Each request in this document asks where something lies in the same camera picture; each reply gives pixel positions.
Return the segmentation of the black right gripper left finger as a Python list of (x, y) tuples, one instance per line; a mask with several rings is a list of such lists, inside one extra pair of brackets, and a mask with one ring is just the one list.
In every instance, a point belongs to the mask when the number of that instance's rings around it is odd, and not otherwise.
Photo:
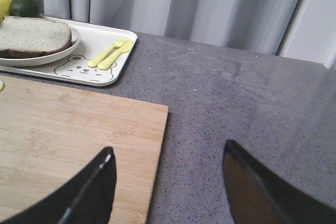
[(105, 147), (49, 196), (2, 223), (108, 223), (116, 182), (113, 148)]

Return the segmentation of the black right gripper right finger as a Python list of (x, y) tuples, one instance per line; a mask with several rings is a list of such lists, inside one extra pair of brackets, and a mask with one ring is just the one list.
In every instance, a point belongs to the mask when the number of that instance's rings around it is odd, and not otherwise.
[(335, 223), (335, 209), (273, 173), (227, 140), (223, 176), (234, 223)]

